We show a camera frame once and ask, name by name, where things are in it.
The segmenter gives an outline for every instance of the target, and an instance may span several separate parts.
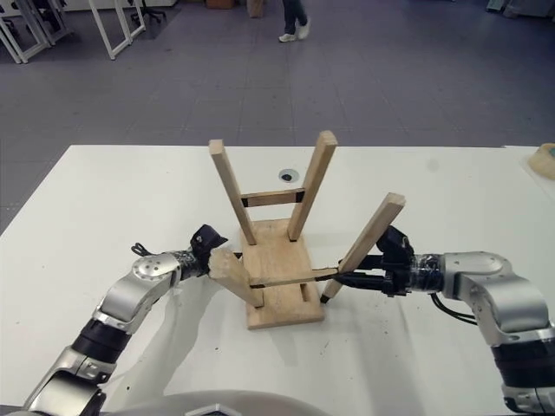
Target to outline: white sneaker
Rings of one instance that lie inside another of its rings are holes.
[[[300,40],[306,39],[310,33],[310,18],[307,20],[304,26],[299,26],[298,28],[298,38]]]
[[[297,36],[286,33],[285,35],[281,35],[278,39],[281,43],[295,42],[297,40]]]

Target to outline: person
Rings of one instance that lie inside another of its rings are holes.
[[[310,19],[304,12],[301,0],[284,0],[285,33],[279,37],[281,43],[303,40],[310,32]]]

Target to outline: white table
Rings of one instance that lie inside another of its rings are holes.
[[[228,151],[243,192],[285,188],[278,172],[303,174],[311,154]],[[338,148],[304,231],[313,265],[342,257],[389,191],[407,197],[395,225],[417,251],[502,254],[555,311],[555,203],[508,149]],[[203,223],[238,248],[238,224],[206,147],[70,147],[0,237],[0,402],[23,402],[127,273],[131,244],[181,249]],[[423,294],[388,299],[344,288],[324,322],[249,332],[238,298],[193,279],[156,305],[116,371],[108,410],[163,393],[233,388],[289,395],[334,415],[508,412],[479,331]]]
[[[539,176],[528,165],[528,159],[536,153],[538,148],[534,146],[506,146],[506,148],[513,153],[514,157],[520,163],[525,172],[527,172],[538,184],[538,186],[544,190],[544,192],[547,193],[553,201],[555,201],[555,181]]]

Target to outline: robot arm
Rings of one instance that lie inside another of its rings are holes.
[[[144,257],[110,288],[73,344],[63,349],[25,401],[23,410],[51,416],[97,415],[106,399],[98,385],[109,380],[117,359],[152,306],[183,280],[206,274],[211,249],[225,241],[212,227],[203,225],[187,250],[153,255],[139,245]]]
[[[441,292],[465,302],[473,311],[465,316],[475,318],[492,349],[507,407],[517,413],[555,413],[555,328],[544,297],[515,275],[505,258],[483,251],[415,255],[394,227],[378,248],[383,255],[367,256],[360,269],[386,270],[385,276],[355,272],[336,280],[388,296]]]

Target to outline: wooden plank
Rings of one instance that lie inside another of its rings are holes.
[[[284,191],[244,193],[241,201],[245,208],[253,206],[295,204],[304,197],[304,188],[286,189]]]
[[[395,220],[399,212],[405,206],[405,197],[396,193],[388,193],[382,203],[375,211],[372,218],[362,230],[343,260],[339,263],[339,273],[355,270],[366,255],[372,250],[389,225]],[[329,299],[337,295],[343,285],[335,280],[330,280],[326,284],[326,289],[322,294],[322,302],[326,303]]]
[[[222,179],[222,183],[224,184],[227,197],[232,203],[232,207],[235,211],[235,215],[237,216],[237,220],[239,221],[239,225],[241,226],[241,230],[243,230],[243,233],[245,234],[246,241],[248,241],[250,245],[254,245],[257,243],[257,240],[254,237],[252,222],[249,218],[248,212],[243,207],[243,203],[241,202],[241,192],[239,191],[237,180],[233,174],[232,166],[227,158],[224,141],[210,140],[208,148],[210,149],[210,155],[212,156],[214,165],[216,165],[216,169],[218,170],[219,177]]]
[[[262,290],[249,287],[251,276],[231,250],[212,250],[208,268],[212,280],[221,284],[248,304],[256,308],[264,304]]]
[[[318,189],[320,189],[322,184],[323,175],[328,169],[331,156],[333,156],[336,147],[337,139],[332,132],[325,131],[320,133],[309,168],[304,176],[303,188],[305,191],[303,202],[295,206],[291,215],[291,221],[289,222],[288,234],[291,241],[297,241],[303,231],[304,223],[306,223],[306,218],[309,216],[310,208],[314,204]]]
[[[272,280],[272,278],[268,276],[252,276],[250,282],[252,288],[260,289],[281,286],[284,284],[319,282],[322,280],[329,280],[330,276],[336,274],[337,268],[315,269],[311,271],[298,272],[291,278],[280,277],[278,281]]]
[[[243,265],[251,276],[265,276],[268,281],[283,282],[296,274],[312,271],[304,240],[289,240],[288,223],[287,219],[254,222],[257,245],[249,245],[242,237]],[[260,290],[264,293],[264,306],[253,308],[246,305],[249,329],[317,322],[323,319],[323,309],[315,283],[289,284]]]

